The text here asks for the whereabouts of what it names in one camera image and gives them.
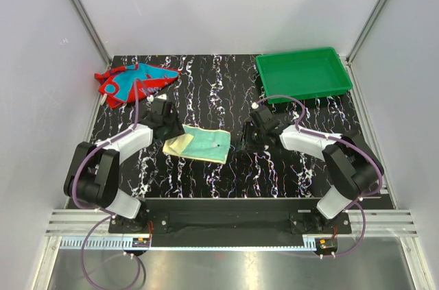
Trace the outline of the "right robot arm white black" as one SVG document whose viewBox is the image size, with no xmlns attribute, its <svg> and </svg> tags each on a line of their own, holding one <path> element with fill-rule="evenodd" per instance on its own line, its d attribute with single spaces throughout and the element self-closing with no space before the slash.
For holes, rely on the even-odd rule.
<svg viewBox="0 0 439 290">
<path fill-rule="evenodd" d="M 264 149 L 278 146 L 313 156 L 326 163 L 331 188 L 316 204 L 311 224 L 328 232 L 336 217 L 359 198 L 374 195 L 383 184 L 383 166 L 359 132 L 329 134 L 299 126 L 282 125 L 267 106 L 253 103 L 250 120 L 244 123 L 241 146 Z"/>
</svg>

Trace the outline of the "teal and yellow towel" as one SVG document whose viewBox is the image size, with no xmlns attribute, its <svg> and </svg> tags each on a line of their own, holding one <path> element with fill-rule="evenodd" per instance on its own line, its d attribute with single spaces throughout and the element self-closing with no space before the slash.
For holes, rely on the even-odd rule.
<svg viewBox="0 0 439 290">
<path fill-rule="evenodd" d="M 169 156 L 225 164 L 230 150 L 230 132 L 183 125 L 184 134 L 166 140 L 163 153 Z"/>
</svg>

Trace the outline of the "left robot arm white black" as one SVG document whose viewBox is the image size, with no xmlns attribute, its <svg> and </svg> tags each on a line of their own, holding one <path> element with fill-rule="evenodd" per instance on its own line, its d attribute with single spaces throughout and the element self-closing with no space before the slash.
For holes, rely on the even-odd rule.
<svg viewBox="0 0 439 290">
<path fill-rule="evenodd" d="M 143 231 L 148 223 L 146 204 L 119 188 L 119 167 L 154 142 L 184 133 L 175 103 L 165 95 L 155 98 L 145 116 L 125 131 L 95 144 L 78 144 L 64 182 L 64 194 L 80 208 L 100 208 L 123 217 L 131 231 Z"/>
</svg>

